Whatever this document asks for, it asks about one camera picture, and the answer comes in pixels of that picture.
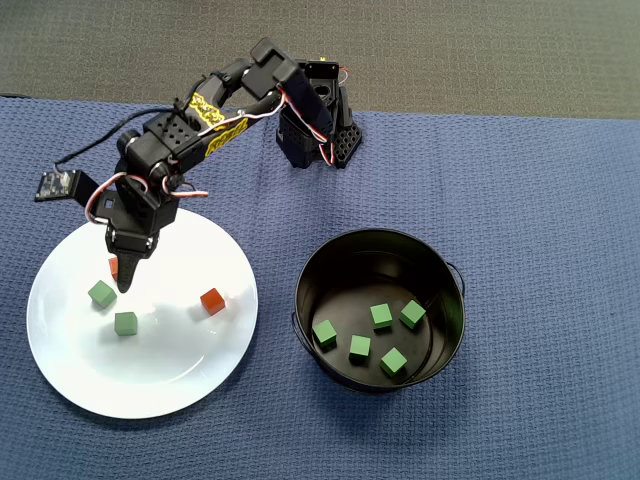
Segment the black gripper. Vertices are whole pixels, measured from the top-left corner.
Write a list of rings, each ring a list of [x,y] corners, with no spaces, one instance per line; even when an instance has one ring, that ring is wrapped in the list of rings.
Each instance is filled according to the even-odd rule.
[[[144,189],[132,176],[123,175],[112,184],[114,190],[102,186],[92,194],[92,218],[106,222],[107,250],[118,261],[117,287],[126,293],[138,262],[151,256],[160,231],[176,219],[178,200],[161,187]]]

